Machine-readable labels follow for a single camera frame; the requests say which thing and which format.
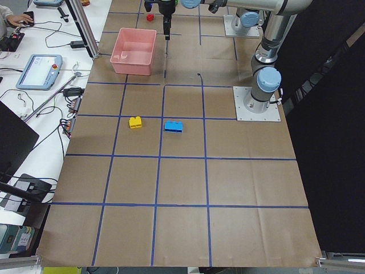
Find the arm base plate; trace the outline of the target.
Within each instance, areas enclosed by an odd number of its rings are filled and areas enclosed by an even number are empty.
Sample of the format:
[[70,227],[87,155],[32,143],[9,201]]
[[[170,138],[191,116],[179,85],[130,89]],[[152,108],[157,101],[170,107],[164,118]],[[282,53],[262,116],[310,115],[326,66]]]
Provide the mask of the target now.
[[277,104],[256,101],[252,97],[252,87],[233,86],[236,119],[240,122],[280,122]]
[[231,38],[259,38],[258,26],[244,27],[236,15],[224,15],[225,36]]

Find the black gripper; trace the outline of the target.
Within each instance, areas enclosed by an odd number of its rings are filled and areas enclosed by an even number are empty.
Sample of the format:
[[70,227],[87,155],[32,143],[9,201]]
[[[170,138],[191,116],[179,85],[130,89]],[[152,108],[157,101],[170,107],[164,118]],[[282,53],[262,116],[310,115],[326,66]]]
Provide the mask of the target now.
[[[172,15],[175,12],[175,0],[163,1],[160,0],[158,2],[159,12],[162,15]],[[171,17],[164,16],[163,17],[163,30],[164,36],[166,40],[170,40],[171,38]]]

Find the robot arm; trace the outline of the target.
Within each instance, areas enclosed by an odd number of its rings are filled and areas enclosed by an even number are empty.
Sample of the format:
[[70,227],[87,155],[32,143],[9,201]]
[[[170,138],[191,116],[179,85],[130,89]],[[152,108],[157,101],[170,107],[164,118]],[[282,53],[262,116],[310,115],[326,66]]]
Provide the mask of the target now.
[[211,13],[225,6],[270,12],[261,43],[251,61],[255,84],[244,98],[247,110],[256,114],[265,112],[269,108],[271,96],[281,84],[281,75],[274,68],[274,63],[285,39],[285,32],[290,28],[290,21],[308,8],[311,1],[181,1],[181,4],[187,9],[208,4]]
[[[163,33],[167,41],[170,40],[172,15],[176,11],[178,3],[186,9],[194,9],[205,1],[144,1],[144,7],[150,12],[152,5],[156,3],[159,13],[163,15]],[[259,10],[237,8],[234,15],[224,15],[223,22],[225,36],[232,38],[259,38]]]

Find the person hand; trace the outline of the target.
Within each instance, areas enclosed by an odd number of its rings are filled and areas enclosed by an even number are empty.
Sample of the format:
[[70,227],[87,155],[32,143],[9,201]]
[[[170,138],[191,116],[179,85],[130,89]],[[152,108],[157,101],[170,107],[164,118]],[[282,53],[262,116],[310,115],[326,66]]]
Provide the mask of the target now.
[[6,17],[7,22],[15,27],[23,26],[23,24],[32,24],[34,20],[27,14],[21,15],[8,15]]

